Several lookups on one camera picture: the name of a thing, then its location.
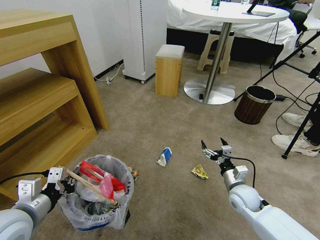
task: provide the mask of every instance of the tripod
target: tripod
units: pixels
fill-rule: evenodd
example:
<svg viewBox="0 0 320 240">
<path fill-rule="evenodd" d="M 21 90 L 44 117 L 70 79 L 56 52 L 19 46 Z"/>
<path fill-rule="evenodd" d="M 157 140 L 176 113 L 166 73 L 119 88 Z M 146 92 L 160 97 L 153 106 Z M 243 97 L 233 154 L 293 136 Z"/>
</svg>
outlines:
<svg viewBox="0 0 320 240">
<path fill-rule="evenodd" d="M 317 78 L 317 76 L 319 75 L 319 72 L 320 72 L 320 62 L 317 64 L 317 66 L 314 69 L 311 70 L 311 72 L 308 74 L 308 77 L 312 78 L 312 79 L 316 80 L 318 83 L 320 83 L 319 79 Z M 291 151 L 293 145 L 295 144 L 295 142 L 297 141 L 298 137 L 302 133 L 304 127 L 307 124 L 307 122 L 309 121 L 309 119 L 311 117 L 311 114 L 313 114 L 313 112 L 314 112 L 314 110 L 316 108 L 320 107 L 319 103 L 320 103 L 320 92 L 318 93 L 317 99 L 312 104 L 307 116 L 303 120 L 303 122 L 302 122 L 301 126 L 299 127 L 298 131 L 296 132 L 296 134 L 294 135 L 293 139 L 291 140 L 291 143 L 289 144 L 287 150 L 281 156 L 282 158 L 284 158 L 284 159 L 288 158 L 289 152 Z"/>
<path fill-rule="evenodd" d="M 313 35 L 308 41 L 306 41 L 304 44 L 302 44 L 300 47 L 298 47 L 293 53 L 291 53 L 288 57 L 286 57 L 284 60 L 279 61 L 277 64 L 275 64 L 273 66 L 273 68 L 267 73 L 265 74 L 263 77 L 261 77 L 258 81 L 256 81 L 253 85 L 257 85 L 258 83 L 262 82 L 267 76 L 269 76 L 271 73 L 273 73 L 273 71 L 275 71 L 276 69 L 280 68 L 283 65 L 286 65 L 288 67 L 291 67 L 299 72 L 302 72 L 306 75 L 308 75 L 309 78 L 312 78 L 314 80 L 316 80 L 318 83 L 320 83 L 319 79 L 317 78 L 317 76 L 320 73 L 320 62 L 316 65 L 316 67 L 314 69 L 311 70 L 311 72 L 307 72 L 304 71 L 300 68 L 297 68 L 295 66 L 292 66 L 290 64 L 287 63 L 287 61 L 292 58 L 294 55 L 296 55 L 298 52 L 300 52 L 304 47 L 306 47 L 307 45 L 309 45 L 313 40 L 315 40 L 317 37 L 319 37 L 320 35 L 320 31 L 318 31 L 315 35 Z M 241 93 L 238 97 L 236 97 L 234 99 L 234 101 L 237 101 L 245 92 Z M 302 133 L 304 127 L 306 126 L 307 122 L 310 119 L 311 114 L 314 112 L 314 110 L 319 107 L 319 103 L 320 103 L 320 92 L 317 96 L 317 99 L 315 100 L 315 102 L 313 103 L 313 105 L 311 106 L 311 109 L 309 110 L 306 118 L 303 120 L 301 126 L 299 127 L 297 133 L 294 135 L 293 139 L 291 140 L 291 143 L 289 144 L 287 150 L 285 151 L 285 153 L 281 156 L 284 159 L 288 158 L 289 152 L 291 151 L 293 145 L 295 144 L 295 142 L 297 141 L 298 137 L 300 136 L 300 134 Z"/>
<path fill-rule="evenodd" d="M 262 82 L 267 76 L 269 76 L 273 71 L 277 70 L 278 68 L 280 68 L 281 66 L 283 65 L 287 65 L 299 72 L 302 72 L 304 74 L 307 74 L 309 75 L 308 72 L 300 69 L 300 68 L 297 68 L 295 66 L 292 66 L 290 64 L 287 63 L 287 61 L 292 58 L 294 55 L 296 55 L 298 52 L 300 52 L 303 48 L 305 48 L 307 45 L 309 45 L 313 40 L 315 40 L 317 37 L 319 37 L 320 35 L 320 31 L 317 32 L 315 35 L 313 35 L 308 41 L 306 41 L 304 44 L 302 44 L 300 47 L 298 47 L 293 53 L 291 53 L 288 57 L 286 57 L 285 59 L 279 61 L 277 64 L 274 65 L 274 67 L 268 72 L 266 73 L 266 75 L 262 76 L 258 81 L 256 81 L 253 85 L 257 85 L 258 83 Z M 241 93 L 238 97 L 236 97 L 235 99 L 233 99 L 235 102 L 242 96 L 244 95 L 245 92 Z"/>
</svg>

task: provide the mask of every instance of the brown wastebasket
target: brown wastebasket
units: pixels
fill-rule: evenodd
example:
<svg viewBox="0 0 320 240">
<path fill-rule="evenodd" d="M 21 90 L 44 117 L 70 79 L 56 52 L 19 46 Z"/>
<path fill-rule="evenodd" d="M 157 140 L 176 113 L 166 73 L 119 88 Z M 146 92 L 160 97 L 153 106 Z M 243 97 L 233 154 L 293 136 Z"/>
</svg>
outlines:
<svg viewBox="0 0 320 240">
<path fill-rule="evenodd" d="M 246 124 L 258 124 L 267 112 L 276 95 L 262 86 L 249 86 L 242 96 L 234 116 Z"/>
</svg>

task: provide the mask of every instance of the white sneaker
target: white sneaker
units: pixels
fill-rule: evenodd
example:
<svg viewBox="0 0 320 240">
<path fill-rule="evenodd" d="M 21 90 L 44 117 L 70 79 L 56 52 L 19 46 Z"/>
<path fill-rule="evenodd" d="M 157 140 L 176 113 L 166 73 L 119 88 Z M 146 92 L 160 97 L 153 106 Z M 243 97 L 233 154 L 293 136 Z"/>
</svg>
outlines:
<svg viewBox="0 0 320 240">
<path fill-rule="evenodd" d="M 281 117 L 285 122 L 290 123 L 293 126 L 300 127 L 303 120 L 306 118 L 306 116 L 307 116 L 306 114 L 298 115 L 294 113 L 285 113 Z M 311 126 L 312 126 L 312 122 L 309 120 L 304 129 L 308 130 Z"/>
<path fill-rule="evenodd" d="M 293 135 L 274 135 L 271 140 L 275 145 L 286 150 L 293 137 Z M 299 152 L 309 157 L 316 157 L 318 155 L 319 149 L 320 145 L 312 145 L 309 140 L 303 134 L 301 134 L 298 137 L 296 143 L 293 145 L 291 151 Z"/>
</svg>

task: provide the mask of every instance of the black power adapter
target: black power adapter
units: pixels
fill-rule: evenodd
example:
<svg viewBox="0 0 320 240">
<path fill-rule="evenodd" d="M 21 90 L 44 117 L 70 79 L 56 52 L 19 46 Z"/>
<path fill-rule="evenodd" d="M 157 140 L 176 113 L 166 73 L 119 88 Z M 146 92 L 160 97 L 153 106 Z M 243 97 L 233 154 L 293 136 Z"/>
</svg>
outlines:
<svg viewBox="0 0 320 240">
<path fill-rule="evenodd" d="M 278 95 L 278 94 L 277 94 L 275 101 L 281 101 L 281 102 L 283 102 L 285 99 L 286 99 L 285 96 L 283 96 L 283 95 Z"/>
</svg>

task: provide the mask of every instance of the black pants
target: black pants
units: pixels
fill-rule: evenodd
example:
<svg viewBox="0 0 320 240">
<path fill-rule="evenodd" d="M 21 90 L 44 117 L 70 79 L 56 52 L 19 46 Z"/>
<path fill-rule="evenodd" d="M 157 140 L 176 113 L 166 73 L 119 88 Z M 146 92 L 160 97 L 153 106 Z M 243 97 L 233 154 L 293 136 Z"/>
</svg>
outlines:
<svg viewBox="0 0 320 240">
<path fill-rule="evenodd" d="M 304 133 L 304 135 L 314 144 L 320 144 L 320 106 L 312 113 L 312 127 Z"/>
<path fill-rule="evenodd" d="M 307 19 L 307 14 L 304 12 L 296 11 L 293 9 L 284 8 L 284 10 L 288 11 L 289 19 L 293 22 L 294 26 L 297 29 L 297 34 L 301 31 L 306 31 L 307 27 L 303 25 L 304 21 Z"/>
</svg>

